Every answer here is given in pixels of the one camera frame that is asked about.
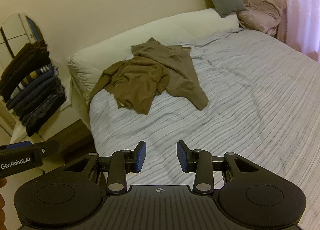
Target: black circular pad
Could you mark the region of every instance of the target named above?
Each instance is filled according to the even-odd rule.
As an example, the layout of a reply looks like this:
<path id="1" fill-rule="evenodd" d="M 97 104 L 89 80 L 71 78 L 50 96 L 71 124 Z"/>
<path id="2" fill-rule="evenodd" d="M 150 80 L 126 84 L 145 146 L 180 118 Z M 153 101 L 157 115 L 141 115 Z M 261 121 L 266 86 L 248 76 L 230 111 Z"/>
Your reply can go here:
<path id="1" fill-rule="evenodd" d="M 276 175 L 254 177 L 253 173 L 222 187 L 218 196 L 222 210 L 249 228 L 282 228 L 298 222 L 306 206 L 303 192 Z"/>
<path id="2" fill-rule="evenodd" d="M 247 190 L 247 198 L 256 205 L 270 207 L 279 204 L 283 199 L 283 194 L 276 187 L 258 185 Z"/>
<path id="3" fill-rule="evenodd" d="M 38 191 L 38 198 L 47 204 L 57 205 L 68 202 L 75 195 L 75 190 L 64 184 L 51 184 Z"/>
<path id="4" fill-rule="evenodd" d="M 74 173 L 46 174 L 23 184 L 14 196 L 20 221 L 36 228 L 64 228 L 92 215 L 102 201 L 101 190 Z"/>

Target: hand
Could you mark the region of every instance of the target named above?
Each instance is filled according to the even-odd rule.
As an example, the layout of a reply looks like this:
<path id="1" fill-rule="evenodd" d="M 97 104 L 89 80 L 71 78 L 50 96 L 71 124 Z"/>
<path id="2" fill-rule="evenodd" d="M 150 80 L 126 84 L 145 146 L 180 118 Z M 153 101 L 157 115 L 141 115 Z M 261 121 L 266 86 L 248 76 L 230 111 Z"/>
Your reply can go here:
<path id="1" fill-rule="evenodd" d="M 0 188 L 4 187 L 6 183 L 7 183 L 7 180 L 5 178 L 1 178 L 0 179 Z M 2 195 L 0 194 L 0 230 L 7 230 L 7 228 L 4 225 L 4 221 L 5 221 L 5 214 L 3 211 L 4 204 L 5 204 L 4 199 L 3 199 Z"/>

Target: folded clothes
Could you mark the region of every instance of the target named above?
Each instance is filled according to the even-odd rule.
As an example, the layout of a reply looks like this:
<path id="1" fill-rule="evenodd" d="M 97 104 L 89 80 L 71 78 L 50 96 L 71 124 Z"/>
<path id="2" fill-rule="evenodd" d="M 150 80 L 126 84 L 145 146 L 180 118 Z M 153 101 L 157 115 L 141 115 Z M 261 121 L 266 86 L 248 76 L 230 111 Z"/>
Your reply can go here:
<path id="1" fill-rule="evenodd" d="M 13 100 L 20 92 L 22 92 L 23 89 L 25 89 L 28 86 L 28 84 L 34 81 L 39 75 L 42 75 L 43 73 L 49 71 L 50 67 L 51 64 L 45 65 L 28 74 L 14 89 L 13 93 L 10 96 L 10 99 L 8 100 L 8 103 L 10 100 Z"/>
<path id="2" fill-rule="evenodd" d="M 55 90 L 56 81 L 49 83 L 45 90 L 37 95 L 31 102 L 23 106 L 19 111 L 16 112 L 16 115 L 19 116 L 19 120 L 22 121 L 25 116 L 28 116 L 30 112 L 36 109 L 41 103 Z"/>
<path id="3" fill-rule="evenodd" d="M 199 85 L 190 50 L 181 45 L 162 45 L 153 37 L 146 43 L 133 45 L 132 59 L 103 71 L 90 94 L 89 105 L 104 88 L 114 95 L 119 108 L 148 114 L 154 96 L 166 89 L 170 95 L 185 97 L 202 110 L 208 98 Z"/>
<path id="4" fill-rule="evenodd" d="M 58 78 L 54 80 L 54 90 L 49 94 L 41 104 L 39 104 L 34 110 L 32 110 L 21 121 L 23 126 L 34 126 L 39 118 L 42 118 L 44 114 L 51 108 L 55 100 L 64 95 L 64 88 Z"/>
<path id="5" fill-rule="evenodd" d="M 12 61 L 8 64 L 6 69 L 1 74 L 1 80 L 0 80 L 0 89 L 5 84 L 7 79 L 12 75 L 12 73 L 18 68 L 18 66 L 25 60 L 27 57 L 32 55 L 36 48 L 42 47 L 42 50 L 47 50 L 47 45 L 44 43 L 44 40 L 41 40 L 39 42 L 35 42 L 33 44 L 26 43 L 20 51 L 15 55 L 15 57 L 12 59 Z"/>
<path id="6" fill-rule="evenodd" d="M 30 92 L 26 97 L 24 97 L 20 102 L 18 102 L 14 107 L 13 110 L 17 113 L 21 110 L 25 105 L 30 103 L 33 99 L 35 99 L 42 91 L 48 90 L 47 86 L 56 79 L 55 76 L 49 78 L 48 80 L 44 81 L 41 85 L 36 87 L 32 92 Z"/>
<path id="7" fill-rule="evenodd" d="M 36 113 L 33 113 L 34 117 L 29 122 L 25 123 L 27 134 L 31 137 L 34 133 L 38 132 L 42 125 L 49 120 L 49 118 L 59 109 L 59 107 L 66 101 L 64 87 L 59 86 L 57 97 L 50 100 L 50 104 L 45 105 L 43 108 L 39 108 Z"/>
<path id="8" fill-rule="evenodd" d="M 50 64 L 49 52 L 35 52 L 12 73 L 7 82 L 0 90 L 0 95 L 3 96 L 5 102 L 10 99 L 16 86 L 32 71 Z"/>
<path id="9" fill-rule="evenodd" d="M 13 100 L 10 98 L 7 102 L 8 110 L 11 110 L 16 104 L 25 99 L 33 90 L 40 86 L 46 80 L 54 76 L 54 67 L 50 66 L 49 70 L 38 76 L 23 91 L 21 91 Z"/>

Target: mattress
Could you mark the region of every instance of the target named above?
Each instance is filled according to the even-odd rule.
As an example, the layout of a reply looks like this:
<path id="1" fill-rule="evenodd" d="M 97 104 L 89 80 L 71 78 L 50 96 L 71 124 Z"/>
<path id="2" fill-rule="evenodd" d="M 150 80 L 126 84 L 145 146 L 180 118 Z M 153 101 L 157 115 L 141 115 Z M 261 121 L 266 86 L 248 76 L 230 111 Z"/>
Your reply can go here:
<path id="1" fill-rule="evenodd" d="M 298 185 L 307 207 L 303 229 L 320 229 L 320 66 L 278 40 L 253 30 L 217 32 L 185 43 L 209 104 L 156 96 L 149 115 L 118 109 L 105 90 L 93 98 L 90 122 L 97 152 L 111 156 L 144 140 L 147 156 L 130 184 L 190 184 L 176 143 L 214 156 L 233 151 Z M 220 172 L 215 188 L 223 186 Z"/>

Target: pink curtain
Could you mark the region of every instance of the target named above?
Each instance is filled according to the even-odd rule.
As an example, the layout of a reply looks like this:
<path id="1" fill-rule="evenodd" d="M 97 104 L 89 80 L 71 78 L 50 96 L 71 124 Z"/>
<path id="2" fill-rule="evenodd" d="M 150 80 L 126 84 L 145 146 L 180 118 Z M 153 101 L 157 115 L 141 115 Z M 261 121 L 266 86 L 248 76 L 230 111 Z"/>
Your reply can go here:
<path id="1" fill-rule="evenodd" d="M 277 38 L 314 60 L 320 54 L 320 0 L 283 0 L 287 9 Z"/>

